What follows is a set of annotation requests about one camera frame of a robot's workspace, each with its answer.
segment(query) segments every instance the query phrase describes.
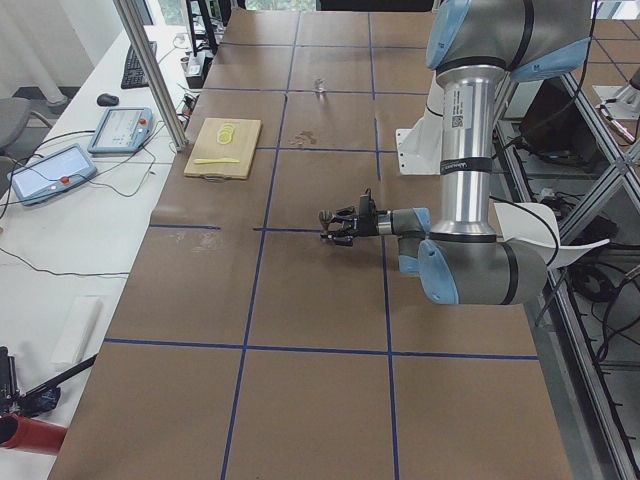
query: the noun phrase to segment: metal rack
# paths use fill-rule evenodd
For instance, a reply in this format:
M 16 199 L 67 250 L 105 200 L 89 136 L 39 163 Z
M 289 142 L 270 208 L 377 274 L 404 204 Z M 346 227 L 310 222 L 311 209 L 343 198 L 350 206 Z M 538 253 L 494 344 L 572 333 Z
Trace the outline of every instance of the metal rack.
M 569 96 L 573 96 L 578 89 L 578 83 L 570 74 L 562 77 L 562 84 Z M 511 82 L 503 83 L 497 94 L 497 111 L 506 110 L 514 91 L 515 88 Z M 635 213 L 640 214 L 640 180 L 636 171 L 636 165 L 640 159 L 640 142 L 636 142 L 627 152 L 623 152 L 582 92 L 578 93 L 575 104 L 599 149 L 606 157 L 608 166 L 592 183 L 570 214 L 559 224 L 563 244 L 574 240 L 621 191 L 628 196 L 635 207 Z M 511 127 L 510 122 L 496 119 L 496 134 L 498 143 L 506 145 L 509 139 L 517 135 L 517 132 Z M 531 198 L 526 172 L 523 171 L 520 159 L 511 149 L 506 149 L 503 160 L 509 171 L 513 196 L 523 202 L 534 201 Z M 556 295 L 555 322 L 570 345 L 564 354 L 570 355 L 572 357 L 569 359 L 570 362 L 577 365 L 577 376 L 588 392 L 588 400 L 597 417 L 599 433 L 608 448 L 613 470 L 620 479 L 640 478 L 634 465 L 634 451 L 629 446 L 629 438 L 624 438 L 625 426 L 617 412 L 616 393 L 607 386 L 604 378 L 607 372 L 603 373 L 605 366 L 598 366 L 594 362 L 589 332 L 582 318 L 579 318 L 576 313 L 575 297 L 559 271 L 550 272 L 549 285 L 551 287 L 549 292 L 554 292 Z M 611 365 L 606 365 L 607 369 L 623 369 L 627 372 L 635 372 L 635 375 L 640 374 L 640 356 L 610 363 Z M 640 452 L 635 452 L 635 462 L 640 463 Z

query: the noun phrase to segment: blue tape line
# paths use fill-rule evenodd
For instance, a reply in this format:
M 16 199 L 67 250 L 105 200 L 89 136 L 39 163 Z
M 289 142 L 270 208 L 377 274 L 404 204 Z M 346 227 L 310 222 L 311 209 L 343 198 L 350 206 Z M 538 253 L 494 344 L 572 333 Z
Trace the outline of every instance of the blue tape line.
M 297 41 L 298 39 L 298 31 L 300 29 L 300 13 L 298 13 L 298 19 L 296 22 L 296 33 L 294 36 L 294 45 L 295 45 L 295 41 Z M 289 89 L 290 85 L 291 85 L 291 73 L 293 71 L 293 59 L 295 57 L 295 48 L 293 49 L 293 52 L 291 52 L 291 60 L 289 62 L 289 75 L 287 78 L 287 89 Z M 264 228 L 267 227 L 268 223 L 269 223 L 269 212 L 271 210 L 271 200 L 273 198 L 273 187 L 275 184 L 275 178 L 276 178 L 276 172 L 278 170 L 278 160 L 280 157 L 280 145 L 282 142 L 282 132 L 284 130 L 284 120 L 285 120 L 285 116 L 286 116 L 286 111 L 287 111 L 287 104 L 288 104 L 288 100 L 289 97 L 288 95 L 285 93 L 284 95 L 284 105 L 282 106 L 282 116 L 280 117 L 280 129 L 278 131 L 278 142 L 276 144 L 276 155 L 275 155 L 275 160 L 273 162 L 273 168 L 271 171 L 271 181 L 269 184 L 269 195 L 267 197 L 267 208 L 265 209 L 265 213 L 264 213 L 264 221 L 262 223 L 262 226 Z M 244 362 L 245 362 L 245 358 L 247 355 L 247 345 L 249 343 L 249 334 L 251 332 L 251 323 L 253 320 L 253 309 L 255 306 L 255 300 L 256 300 L 256 293 L 258 290 L 258 280 L 260 278 L 260 268 L 262 266 L 262 254 L 264 253 L 264 244 L 265 244 L 265 239 L 267 237 L 267 232 L 266 231 L 262 231 L 261 235 L 260 235 L 260 250 L 258 251 L 258 260 L 256 262 L 256 273 L 253 279 L 253 286 L 251 289 L 251 302 L 249 303 L 249 312 L 247 314 L 247 325 L 245 327 L 245 333 L 244 333 L 244 340 L 243 340 L 243 349 L 242 349 L 242 355 L 240 357 L 240 366 L 238 368 L 238 378 L 236 380 L 236 390 L 234 393 L 234 398 L 233 398 L 233 407 L 231 409 L 231 419 L 229 420 L 229 431 L 227 433 L 227 443 L 225 446 L 225 451 L 224 451 L 224 460 L 222 462 L 222 470 L 220 472 L 220 480 L 225 480 L 226 476 L 227 476 L 227 468 L 229 465 L 229 454 L 231 453 L 231 442 L 233 440 L 233 431 L 235 428 L 235 421 L 236 421 L 236 414 L 238 411 L 238 402 L 240 399 L 240 389 L 242 386 L 242 375 L 244 372 Z
M 373 99 L 376 99 L 376 81 L 373 68 L 373 35 L 371 34 L 371 12 L 367 12 L 367 24 L 369 27 L 369 60 L 371 63 L 371 95 Z
M 537 361 L 537 355 L 497 355 L 483 353 L 393 352 L 395 357 L 466 358 L 470 360 Z
M 220 46 L 229 45 L 236 47 L 313 47 L 313 48 L 373 48 L 373 49 L 383 49 L 383 48 L 391 48 L 396 50 L 426 50 L 427 46 L 424 47 L 410 47 L 410 46 L 398 46 L 398 45 L 316 45 L 314 43 L 294 43 L 293 45 L 290 43 L 238 43 L 238 42 L 220 42 Z
M 611 58 L 611 55 L 609 55 L 609 52 L 607 52 L 607 50 L 606 50 L 602 45 L 600 45 L 600 42 L 598 41 L 598 39 L 597 39 L 597 38 L 594 38 L 594 39 L 593 39 L 593 40 L 591 40 L 591 41 L 592 41 L 592 42 L 596 42 L 596 43 L 598 44 L 598 46 L 602 49 L 602 51 L 603 51 L 603 52 L 604 52 L 604 54 L 607 56 L 607 58 L 608 58 L 609 60 L 611 60 L 611 63 L 613 63 L 613 66 L 614 66 L 614 67 L 616 67 L 616 70 L 618 70 L 618 73 L 619 73 L 620 75 L 622 75 L 622 78 L 624 78 L 625 80 L 627 80 L 627 81 L 628 81 L 629 79 L 627 78 L 627 76 L 624 74 L 624 72 L 623 72 L 622 70 L 620 70 L 620 67 L 618 67 L 618 64 L 616 64 L 616 62 L 614 62 L 614 61 L 613 61 L 613 58 Z
M 398 423 L 396 416 L 396 387 L 393 377 L 393 340 L 391 330 L 391 307 L 389 303 L 389 276 L 387 270 L 387 246 L 385 238 L 380 237 L 382 247 L 382 278 L 384 288 L 384 312 L 387 327 L 387 366 L 389 369 L 389 402 L 391 409 L 391 435 L 393 440 L 394 479 L 400 480 L 400 461 L 398 454 Z
M 169 223 L 150 223 L 149 228 L 193 228 L 198 230 L 222 230 L 213 225 L 178 225 Z
M 376 153 L 375 150 L 345 148 L 279 147 L 278 150 L 284 150 L 285 152 L 301 150 L 303 152 Z
M 192 347 L 192 348 L 211 348 L 221 350 L 241 350 L 242 345 L 233 345 L 227 343 L 203 343 L 203 342 L 172 342 L 166 340 L 134 340 L 129 338 L 113 338 L 106 337 L 105 343 L 127 344 L 127 345 L 152 345 L 157 347 Z
M 314 348 L 314 347 L 277 347 L 272 345 L 249 345 L 247 350 L 262 352 L 293 352 L 293 353 L 325 353 L 338 355 L 374 355 L 385 356 L 387 352 L 378 350 L 349 350 L 342 348 Z
M 627 27 L 631 33 L 633 33 L 634 37 L 640 39 L 640 36 L 638 36 L 638 34 L 633 30 L 633 28 L 629 26 L 629 24 L 625 20 L 622 20 L 622 23 L 624 23 L 624 26 Z
M 106 337 L 105 343 L 127 344 L 127 345 L 151 345 L 158 347 L 188 347 L 188 348 L 209 348 L 212 350 L 256 350 L 272 352 L 298 352 L 298 353 L 331 353 L 341 355 L 373 355 L 394 357 L 427 357 L 427 358 L 466 358 L 471 360 L 514 360 L 514 361 L 536 361 L 536 355 L 499 355 L 483 353 L 451 353 L 451 352 L 389 352 L 384 350 L 358 350 L 348 348 L 321 348 L 321 347 L 281 347 L 274 345 L 238 345 L 233 343 L 206 343 L 206 342 L 179 342 L 168 340 L 140 340 L 131 338 Z
M 292 93 L 318 93 L 317 90 L 310 90 L 306 88 L 300 89 L 291 89 L 289 92 Z M 324 93 L 346 93 L 350 95 L 369 95 L 371 92 L 369 90 L 325 90 Z
M 286 92 L 286 90 L 282 88 L 202 87 L 202 90 L 219 90 L 222 92 Z
M 373 117 L 373 134 L 376 139 L 376 174 L 378 181 L 382 181 L 382 166 L 380 165 L 380 146 L 378 145 L 378 119 Z
M 322 233 L 322 230 L 313 228 L 273 228 L 273 227 L 255 227 L 256 232 L 274 232 L 274 233 Z
M 428 92 L 418 93 L 418 92 L 380 92 L 376 90 L 376 95 L 413 95 L 416 97 L 428 97 Z

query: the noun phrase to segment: robotic arm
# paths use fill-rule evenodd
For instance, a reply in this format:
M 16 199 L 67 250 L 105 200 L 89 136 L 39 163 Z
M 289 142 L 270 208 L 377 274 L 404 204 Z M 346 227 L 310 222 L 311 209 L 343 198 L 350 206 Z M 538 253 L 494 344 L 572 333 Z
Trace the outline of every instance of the robotic arm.
M 427 48 L 427 66 L 435 70 L 444 90 L 441 220 L 433 226 L 429 221 L 409 222 L 407 234 L 384 225 L 411 216 L 411 210 L 377 211 L 373 204 L 373 211 L 364 211 L 377 227 L 367 228 L 366 235 L 399 235 L 401 270 L 417 272 L 432 301 L 513 304 L 542 290 L 546 281 L 542 258 L 517 242 L 497 242 L 488 223 L 496 86 L 507 72 L 513 81 L 526 82 L 556 77 L 582 65 L 590 41 L 590 13 L 590 0 L 441 4 Z M 321 214 L 325 238 L 339 243 L 338 238 L 352 240 L 361 234 L 362 215 L 350 211 L 354 223 L 345 213 Z M 413 214 L 429 218 L 426 209 L 415 209 Z M 331 223 L 342 228 L 330 231 Z

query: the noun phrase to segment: silver arm tube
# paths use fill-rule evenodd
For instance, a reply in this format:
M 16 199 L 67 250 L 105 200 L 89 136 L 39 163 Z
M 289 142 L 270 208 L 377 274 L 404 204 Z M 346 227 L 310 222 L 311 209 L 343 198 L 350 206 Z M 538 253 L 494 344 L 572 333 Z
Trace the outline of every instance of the silver arm tube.
M 495 241 L 488 223 L 492 132 L 499 67 L 478 65 L 440 73 L 444 89 L 442 216 L 431 238 Z
M 153 55 L 151 47 L 149 47 L 149 39 L 144 30 L 140 13 L 136 9 L 135 2 L 130 0 L 113 0 L 118 11 L 118 15 L 122 20 L 124 29 L 129 36 L 131 45 L 140 59 L 140 64 L 145 75 L 149 79 L 149 87 L 156 101 L 156 105 L 160 110 L 160 115 L 171 135 L 173 143 L 177 151 L 181 151 L 187 145 L 187 137 L 182 129 L 182 124 L 176 115 L 171 96 L 167 90 L 167 85 L 160 73 L 160 67 Z

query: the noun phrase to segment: wire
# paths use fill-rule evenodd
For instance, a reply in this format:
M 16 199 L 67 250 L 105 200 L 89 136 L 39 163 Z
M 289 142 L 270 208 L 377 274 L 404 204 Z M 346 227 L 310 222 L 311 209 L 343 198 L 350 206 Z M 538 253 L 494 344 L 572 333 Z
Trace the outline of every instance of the wire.
M 640 245 L 609 242 L 607 248 L 611 250 L 640 250 Z
M 106 170 L 103 170 L 103 171 L 101 171 L 101 172 L 98 172 L 96 175 L 94 175 L 93 177 L 91 177 L 91 179 L 90 179 L 89 177 L 84 177 L 84 176 L 79 175 L 79 174 L 72 175 L 72 176 L 81 177 L 81 178 L 83 178 L 84 180 L 86 180 L 86 181 L 88 181 L 88 182 L 90 182 L 90 183 L 93 183 L 94 185 L 97 185 L 97 186 L 102 186 L 102 187 L 110 188 L 111 190 L 113 190 L 114 192 L 116 192 L 118 195 L 121 195 L 121 196 L 123 196 L 123 197 L 126 197 L 126 198 L 132 197 L 133 195 L 135 195 L 136 193 L 138 193 L 138 192 L 140 191 L 140 188 L 142 187 L 142 183 L 144 183 L 144 180 L 147 178 L 147 176 L 148 176 L 150 173 L 151 173 L 151 174 L 153 174 L 153 172 L 150 172 L 149 170 L 150 170 L 150 169 L 151 169 L 151 167 L 156 163 L 156 160 L 157 160 L 157 159 L 156 159 L 156 156 L 155 156 L 153 153 L 151 153 L 151 152 L 146 148 L 146 146 L 147 146 L 147 145 L 149 145 L 149 143 L 150 143 L 150 142 L 151 142 L 151 141 L 152 141 L 152 140 L 153 140 L 153 139 L 154 139 L 154 138 L 155 138 L 155 137 L 160 133 L 160 131 L 164 128 L 164 126 L 165 126 L 165 125 L 164 125 L 164 121 L 163 121 L 163 120 L 158 121 L 158 123 L 156 124 L 156 129 L 154 130 L 154 132 L 153 132 L 153 133 L 151 134 L 151 136 L 150 136 L 150 137 L 149 137 L 149 138 L 148 138 L 148 139 L 147 139 L 147 140 L 146 140 L 146 141 L 145 141 L 145 142 L 140 146 L 140 148 L 139 148 L 138 150 L 136 150 L 134 153 L 132 153 L 132 154 L 131 154 L 129 157 L 127 157 L 125 160 L 123 160 L 122 162 L 117 163 L 117 164 L 116 164 L 116 165 L 114 165 L 113 167 L 110 167 L 110 168 L 108 168 L 108 169 L 106 169 Z M 141 150 L 145 150 L 149 155 L 151 155 L 151 157 L 153 158 L 153 162 L 149 165 L 149 168 L 148 168 L 148 169 L 147 169 L 147 171 L 145 172 L 145 174 L 144 174 L 144 176 L 143 176 L 143 178 L 142 178 L 142 180 L 141 180 L 141 183 L 138 185 L 138 187 L 136 188 L 136 190 L 135 190 L 132 194 L 123 194 L 122 192 L 120 192 L 119 190 L 117 190 L 117 189 L 116 189 L 115 187 L 113 187 L 112 185 L 108 185 L 108 184 L 106 184 L 106 183 L 98 183 L 98 182 L 93 181 L 95 178 L 99 177 L 100 175 L 104 175 L 105 173 L 108 173 L 108 172 L 110 172 L 110 171 L 112 171 L 112 170 L 115 170 L 116 168 L 118 168 L 118 167 L 120 167 L 120 166 L 124 165 L 124 164 L 125 164 L 125 163 L 127 163 L 129 160 L 131 160 L 133 157 L 135 157 L 135 156 L 136 156 L 136 155 L 137 155 Z M 13 172 L 15 171 L 15 169 L 16 169 L 20 164 L 19 164 L 16 160 L 13 160 L 13 159 L 10 159 L 10 160 L 14 163 L 13 169 L 12 169 L 12 171 L 11 171 L 11 176 L 10 176 L 10 178 L 9 178 L 9 183 L 11 184 L 11 182 L 13 181 Z M 46 177 L 46 176 L 44 176 L 42 173 L 40 173 L 40 172 L 38 172 L 37 170 L 35 170 L 35 169 L 33 168 L 33 166 L 29 166 L 29 165 L 24 165 L 24 166 L 20 165 L 20 166 L 21 166 L 21 167 L 23 167 L 23 168 L 25 168 L 25 169 L 27 169 L 27 170 L 32 170 L 33 172 L 37 173 L 40 177 L 42 177 L 43 179 L 45 179 L 45 180 L 47 180 L 47 181 L 49 181 L 49 182 L 55 182 L 55 181 L 57 181 L 57 180 L 58 180 L 57 178 L 56 178 L 56 179 L 47 178 L 47 177 Z M 10 199 L 10 195 L 11 195 L 11 189 L 9 188 L 9 190 L 8 190 L 8 192 L 7 192 L 7 199 L 6 199 L 6 201 L 5 201 L 4 205 L 3 205 L 2 213 L 0 213 L 0 220 L 1 220 L 1 219 L 2 219 L 2 217 L 4 216 L 4 214 L 5 214 L 6 210 L 7 210 L 7 207 L 8 207 L 9 205 L 18 205 L 18 204 L 21 204 L 21 203 L 22 203 L 21 201 L 10 202 L 10 201 L 9 201 L 9 199 Z M 49 197 L 50 197 L 50 196 L 47 194 L 47 195 L 42 195 L 42 197 L 40 197 L 40 198 L 45 199 L 45 198 L 49 198 Z
M 593 302 L 591 304 L 591 316 L 593 318 L 595 318 L 600 324 L 602 324 L 602 319 L 600 317 L 598 317 L 598 315 L 595 312 L 595 306 L 596 306 L 597 302 Z M 607 329 L 610 330 L 611 332 L 615 332 L 615 329 L 613 329 L 612 327 L 607 326 Z M 618 332 L 616 335 L 620 335 L 622 338 L 624 338 L 625 340 L 629 340 L 631 343 L 635 343 L 636 345 L 640 346 L 640 342 L 638 340 L 636 340 L 635 338 L 632 338 L 628 335 L 625 335 L 624 332 Z
M 68 137 L 69 135 L 80 135 L 83 133 L 95 133 L 95 130 L 76 130 L 75 132 L 67 132 L 61 135 L 56 135 L 55 137 L 47 138 L 44 142 L 40 143 L 36 148 L 33 149 L 34 152 L 37 152 L 43 145 L 46 145 L 49 142 L 53 142 L 54 140 L 58 140 L 62 137 Z
M 528 210 L 528 209 L 524 208 L 522 205 L 518 205 L 517 203 L 512 202 L 510 200 L 505 200 L 504 198 L 494 197 L 493 195 L 489 195 L 489 198 L 491 200 L 493 200 L 494 202 L 506 203 L 506 204 L 509 204 L 509 205 L 511 205 L 513 207 L 516 207 L 519 210 L 522 210 L 523 212 L 527 212 L 532 217 L 537 218 L 546 227 L 546 229 L 551 234 L 551 238 L 553 238 L 553 243 L 554 243 L 553 255 L 551 255 L 551 258 L 546 263 L 547 267 L 550 266 L 553 263 L 553 261 L 556 259 L 556 257 L 558 256 L 558 252 L 560 251 L 560 243 L 558 242 L 558 239 L 556 238 L 556 234 L 553 232 L 553 229 L 551 228 L 551 225 L 549 225 L 547 223 L 547 221 L 544 218 L 542 218 L 540 215 L 538 215 L 537 213 L 532 212 L 531 210 Z
M 566 193 L 566 192 L 560 192 L 560 191 L 557 191 L 556 195 L 563 195 L 565 197 L 575 198 L 576 200 L 582 200 L 582 197 L 584 197 L 584 193 L 575 195 L 573 193 Z
M 584 263 L 602 265 L 603 267 L 610 268 L 611 270 L 615 270 L 616 272 L 621 273 L 623 275 L 627 274 L 626 270 L 623 270 L 622 268 L 617 267 L 616 265 L 612 265 L 611 263 L 602 262 L 600 260 L 594 260 L 594 261 L 591 261 L 591 262 L 584 262 Z M 638 290 L 638 293 L 640 294 L 640 284 L 638 284 L 638 281 L 635 278 L 632 278 L 631 279 L 631 283 L 633 283 L 635 285 L 636 290 Z
M 609 354 L 609 342 L 614 336 L 616 336 L 618 333 L 628 330 L 629 328 L 633 327 L 638 322 L 640 322 L 640 317 L 638 317 L 627 326 L 619 330 L 615 330 L 611 335 L 607 333 L 607 324 L 609 322 L 609 314 L 611 313 L 613 306 L 616 304 L 616 302 L 620 298 L 620 294 L 622 293 L 622 290 L 624 290 L 624 287 L 626 287 L 630 283 L 632 283 L 632 281 L 629 278 L 625 278 L 624 280 L 622 280 L 622 282 L 620 282 L 620 284 L 616 287 L 615 296 L 609 302 L 609 304 L 607 305 L 607 309 L 604 311 L 604 316 L 602 317 L 602 345 L 600 345 L 600 347 L 596 352 L 596 361 L 598 363 L 602 363 L 603 361 L 606 360 L 607 355 Z
M 167 53 L 165 53 L 162 57 L 160 57 L 160 60 L 158 60 L 158 65 L 160 65 L 162 63 L 162 60 L 164 60 L 165 58 L 167 58 L 169 55 L 171 55 L 173 52 L 175 52 L 178 49 L 177 46 L 173 46 L 173 48 L 171 50 L 169 50 Z
M 531 133 L 535 132 L 536 130 L 539 130 L 541 127 L 545 126 L 547 123 L 555 120 L 556 118 L 558 118 L 560 115 L 562 115 L 564 112 L 566 112 L 578 99 L 578 96 L 580 95 L 580 93 L 582 92 L 582 87 L 584 85 L 584 81 L 587 77 L 587 66 L 588 66 L 588 62 L 589 62 L 589 52 L 591 51 L 591 44 L 593 43 L 593 32 L 596 28 L 596 16 L 598 14 L 598 7 L 600 4 L 601 0 L 595 0 L 593 2 L 593 15 L 591 16 L 591 27 L 589 29 L 589 44 L 587 45 L 587 54 L 584 58 L 584 62 L 582 63 L 582 74 L 580 75 L 580 80 L 578 81 L 578 88 L 576 88 L 575 93 L 573 94 L 573 96 L 571 97 L 571 99 L 565 104 L 564 107 L 562 107 L 560 110 L 558 110 L 556 113 L 554 113 L 553 115 L 545 118 L 544 120 L 540 121 L 539 123 L 537 123 L 536 125 L 534 125 L 533 127 L 531 127 L 530 129 L 528 129 L 526 132 L 522 132 L 520 135 L 518 135 L 517 137 L 513 138 L 512 140 L 510 140 L 509 142 L 507 142 L 506 145 L 504 145 L 499 151 L 497 151 L 491 158 L 492 160 L 497 158 L 499 154 L 503 153 L 507 148 L 515 145 L 517 142 L 519 142 L 520 140 L 522 140 L 526 135 L 530 135 Z
M 120 190 L 115 188 L 113 185 L 109 185 L 107 183 L 94 182 L 93 180 L 91 180 L 89 178 L 86 178 L 86 177 L 83 177 L 82 175 L 79 175 L 79 176 L 82 177 L 83 179 L 85 179 L 88 183 L 90 183 L 92 185 L 95 185 L 95 186 L 98 186 L 98 187 L 107 187 L 107 188 L 113 190 L 115 193 L 117 193 L 121 197 L 131 198 L 131 197 L 133 197 L 135 194 L 137 194 L 140 191 L 140 189 L 142 188 L 142 185 L 144 184 L 145 180 L 149 177 L 149 175 L 154 175 L 154 173 L 151 171 L 151 168 L 155 165 L 157 158 L 153 153 L 151 153 L 149 150 L 147 150 L 146 147 L 143 146 L 142 149 L 145 152 L 147 152 L 149 155 L 151 155 L 151 157 L 153 158 L 153 161 L 149 164 L 149 167 L 147 168 L 147 170 L 142 175 L 142 179 L 140 180 L 140 183 L 138 184 L 136 189 L 131 193 L 122 193 Z
M 30 263 L 27 260 L 25 260 L 24 258 L 22 258 L 21 256 L 16 255 L 15 253 L 11 253 L 11 252 L 5 250 L 2 247 L 0 247 L 0 252 L 3 252 L 6 255 L 9 255 L 10 257 L 18 259 L 20 262 L 24 263 L 25 265 L 27 265 L 32 270 L 35 270 L 36 272 L 48 273 L 49 275 L 53 275 L 55 277 L 69 277 L 69 276 L 72 276 L 72 277 L 118 278 L 118 277 L 122 277 L 124 275 L 129 275 L 129 273 L 130 273 L 130 272 L 100 272 L 100 273 L 54 272 L 54 271 L 46 269 L 46 268 L 38 268 L 38 267 L 34 266 L 32 263 Z

